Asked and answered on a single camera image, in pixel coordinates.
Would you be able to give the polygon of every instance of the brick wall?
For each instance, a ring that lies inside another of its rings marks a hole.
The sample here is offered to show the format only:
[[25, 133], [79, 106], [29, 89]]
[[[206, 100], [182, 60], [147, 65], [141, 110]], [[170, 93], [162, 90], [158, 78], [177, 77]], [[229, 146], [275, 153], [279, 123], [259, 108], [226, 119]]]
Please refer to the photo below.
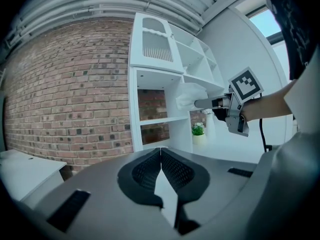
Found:
[[132, 22], [79, 21], [33, 39], [2, 66], [8, 75], [8, 149], [84, 167], [133, 151], [128, 110]]
[[[166, 97], [163, 90], [138, 90], [140, 120], [151, 120], [167, 117]], [[198, 111], [190, 112], [191, 125], [204, 123], [206, 115]], [[169, 126], [167, 123], [156, 123], [141, 126], [142, 143], [148, 144], [168, 139]]]

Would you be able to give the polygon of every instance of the white table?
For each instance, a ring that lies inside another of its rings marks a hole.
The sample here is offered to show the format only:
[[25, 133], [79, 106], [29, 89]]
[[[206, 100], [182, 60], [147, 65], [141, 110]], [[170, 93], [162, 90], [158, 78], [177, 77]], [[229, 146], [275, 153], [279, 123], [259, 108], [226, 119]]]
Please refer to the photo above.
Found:
[[31, 209], [64, 182], [59, 170], [67, 163], [11, 149], [0, 154], [0, 177], [11, 198]]

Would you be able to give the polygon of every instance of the white shelf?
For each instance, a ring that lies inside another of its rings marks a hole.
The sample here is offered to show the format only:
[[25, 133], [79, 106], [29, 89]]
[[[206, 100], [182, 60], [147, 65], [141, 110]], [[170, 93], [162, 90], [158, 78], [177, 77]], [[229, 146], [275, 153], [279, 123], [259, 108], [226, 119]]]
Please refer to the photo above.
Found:
[[210, 59], [208, 57], [206, 57], [206, 59], [208, 60], [211, 71], [213, 71], [215, 69], [215, 67], [217, 66], [217, 63], [215, 63], [212, 59]]
[[201, 48], [204, 53], [206, 53], [208, 50], [210, 50], [208, 45], [206, 45], [204, 42], [202, 42], [200, 40], [198, 40], [198, 41], [199, 41], [199, 44], [201, 45]]
[[214, 81], [208, 60], [205, 57], [203, 57], [197, 63], [187, 67], [185, 73], [199, 79], [204, 79], [207, 82]]
[[224, 89], [223, 86], [221, 86], [220, 84], [216, 83], [216, 82], [209, 82], [203, 78], [194, 76], [194, 75], [190, 75], [190, 74], [184, 74], [184, 81], [186, 83], [196, 83], [204, 88], [206, 88], [207, 92], [217, 92], [217, 91], [221, 91]]
[[214, 57], [214, 54], [212, 53], [211, 49], [208, 48], [208, 50], [206, 50], [204, 52], [204, 54], [209, 60], [215, 61], [215, 57]]
[[165, 90], [169, 85], [181, 79], [181, 74], [169, 71], [135, 67], [136, 85], [142, 90]]
[[193, 42], [194, 40], [194, 36], [192, 34], [189, 34], [188, 32], [182, 30], [181, 28], [171, 25], [169, 24], [170, 29], [173, 33], [173, 37], [176, 41], [183, 43], [187, 46], [190, 46], [190, 44]]
[[183, 67], [189, 67], [196, 64], [204, 56], [195, 49], [176, 41]]
[[175, 116], [175, 117], [165, 117], [165, 118], [152, 119], [152, 120], [142, 120], [142, 121], [140, 121], [140, 125], [141, 126], [153, 125], [153, 124], [167, 123], [167, 122], [185, 120], [185, 119], [189, 119], [189, 117], [188, 116]]

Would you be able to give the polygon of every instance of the black cable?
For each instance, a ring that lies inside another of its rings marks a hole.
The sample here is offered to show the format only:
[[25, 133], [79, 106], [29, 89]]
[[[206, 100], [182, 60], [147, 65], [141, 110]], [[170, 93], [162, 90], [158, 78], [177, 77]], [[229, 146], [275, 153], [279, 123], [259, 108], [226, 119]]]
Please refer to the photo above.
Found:
[[262, 129], [262, 118], [260, 118], [260, 120], [259, 120], [259, 128], [260, 128], [261, 138], [262, 138], [262, 142], [263, 142], [264, 152], [267, 152], [266, 138], [264, 135], [264, 130]]

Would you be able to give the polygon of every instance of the shelf compartment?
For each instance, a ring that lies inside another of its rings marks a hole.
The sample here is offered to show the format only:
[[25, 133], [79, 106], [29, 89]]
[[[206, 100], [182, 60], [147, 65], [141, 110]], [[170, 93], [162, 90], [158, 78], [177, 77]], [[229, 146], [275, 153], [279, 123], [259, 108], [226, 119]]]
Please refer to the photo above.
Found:
[[202, 58], [201, 60], [197, 61], [197, 63], [187, 67], [185, 72], [187, 75], [204, 79], [207, 82], [214, 81], [206, 58]]
[[188, 32], [182, 30], [181, 28], [174, 26], [172, 24], [169, 24], [171, 31], [173, 33], [174, 39], [180, 43], [185, 44], [186, 46], [190, 46], [190, 44], [194, 40], [194, 36], [192, 34], [189, 34]]
[[168, 123], [156, 123], [140, 126], [142, 146], [164, 141], [170, 138]]
[[164, 90], [138, 90], [140, 121], [167, 118], [166, 96]]
[[167, 122], [186, 120], [186, 119], [189, 119], [189, 117], [175, 116], [175, 117], [166, 117], [166, 118], [158, 118], [158, 119], [151, 119], [151, 120], [142, 120], [140, 121], [140, 125], [141, 126], [153, 125], [153, 124], [167, 123]]
[[215, 60], [215, 57], [214, 57], [214, 54], [212, 53], [212, 51], [211, 51], [210, 48], [204, 52], [204, 55], [205, 55], [209, 60], [212, 60], [213, 62], [216, 61], [216, 60]]
[[208, 61], [208, 64], [209, 64], [209, 67], [210, 67], [210, 70], [211, 70], [211, 74], [212, 74], [212, 77], [213, 77], [213, 82], [217, 83], [218, 85], [223, 86], [224, 81], [223, 81], [223, 78], [221, 76], [221, 73], [220, 73], [218, 65], [214, 61], [212, 61], [211, 59], [208, 59], [207, 61]]
[[201, 46], [201, 48], [202, 48], [204, 53], [206, 53], [208, 50], [210, 50], [208, 45], [206, 45], [204, 42], [202, 42], [200, 40], [198, 40], [198, 41], [199, 41], [199, 44], [200, 44], [200, 46]]
[[137, 88], [143, 90], [164, 90], [182, 77], [181, 74], [169, 71], [149, 68], [135, 69]]
[[217, 82], [210, 82], [194, 75], [185, 74], [183, 78], [186, 83], [196, 83], [206, 88], [207, 92], [218, 92], [224, 89], [223, 86]]
[[187, 120], [175, 120], [167, 123], [169, 138], [142, 145], [142, 149], [154, 149], [157, 147], [169, 147], [192, 153], [192, 134], [190, 118]]
[[184, 44], [202, 54], [202, 47], [195, 36], [173, 25], [170, 25], [170, 28], [177, 43]]
[[190, 67], [194, 64], [196, 64], [198, 61], [203, 59], [203, 55], [196, 51], [195, 49], [192, 49], [191, 47], [181, 43], [176, 42], [176, 45], [179, 50], [181, 62], [183, 67]]

